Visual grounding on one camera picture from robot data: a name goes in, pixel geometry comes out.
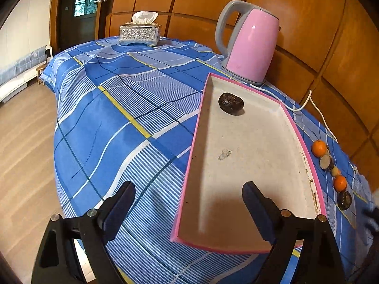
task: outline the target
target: blue plaid tablecloth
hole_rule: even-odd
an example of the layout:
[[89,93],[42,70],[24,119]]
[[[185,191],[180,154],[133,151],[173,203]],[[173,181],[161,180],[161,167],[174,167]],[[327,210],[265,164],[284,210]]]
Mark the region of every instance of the blue plaid tablecloth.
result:
[[[41,76],[56,95],[54,168],[65,216],[99,207],[124,181],[136,186],[130,212],[107,245],[130,283],[249,283],[267,257],[217,254],[169,241],[205,80],[210,72],[227,76],[221,58],[195,41],[163,38],[157,47],[125,47],[111,37],[61,52]],[[271,84],[264,88],[299,107]],[[347,178],[353,203],[341,211],[331,175],[311,154],[348,278],[372,243],[361,214],[373,207],[368,183],[313,116],[289,113],[306,146],[327,142]],[[282,283],[290,282],[300,251],[293,251]]]

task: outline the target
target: kettle base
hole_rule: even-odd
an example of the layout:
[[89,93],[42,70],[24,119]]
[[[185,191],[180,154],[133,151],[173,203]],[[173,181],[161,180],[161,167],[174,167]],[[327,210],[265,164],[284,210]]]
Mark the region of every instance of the kettle base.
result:
[[249,80],[249,79],[247,79],[245,77],[241,77],[240,75],[237,75],[237,74],[233,73],[232,71],[224,68],[222,65],[221,65],[221,68],[222,68],[223,72],[227,73],[228,75],[230,75],[231,77],[233,77],[233,78],[235,78],[237,80],[243,81],[243,82],[248,83],[248,84],[256,85],[256,86],[263,84],[264,79],[261,82],[251,81],[251,80]]

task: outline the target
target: tissue box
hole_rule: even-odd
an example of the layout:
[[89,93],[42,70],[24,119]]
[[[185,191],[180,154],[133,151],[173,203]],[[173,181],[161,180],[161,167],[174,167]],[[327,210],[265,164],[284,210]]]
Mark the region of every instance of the tissue box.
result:
[[153,23],[127,22],[120,26],[120,45],[127,46],[131,43],[143,43],[148,46],[156,46],[159,40],[161,25]]

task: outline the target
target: pink electric kettle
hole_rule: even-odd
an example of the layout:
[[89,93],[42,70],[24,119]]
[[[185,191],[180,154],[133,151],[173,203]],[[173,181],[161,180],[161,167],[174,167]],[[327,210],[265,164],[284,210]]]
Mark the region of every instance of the pink electric kettle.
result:
[[[226,21],[233,12],[241,17],[234,27],[228,48],[222,42]],[[216,26],[216,45],[224,55],[223,69],[248,83],[263,82],[274,55],[279,19],[269,11],[241,0],[230,1],[222,10]]]

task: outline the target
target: pink-rimmed tray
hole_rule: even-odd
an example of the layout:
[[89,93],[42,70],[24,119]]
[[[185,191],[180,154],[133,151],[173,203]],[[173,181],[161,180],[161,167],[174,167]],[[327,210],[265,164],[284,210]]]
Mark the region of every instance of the pink-rimmed tray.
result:
[[[225,92],[244,100],[240,114],[220,109]],[[269,252],[242,200],[247,181],[297,217],[325,214],[309,152],[284,105],[210,73],[170,240],[220,253]]]

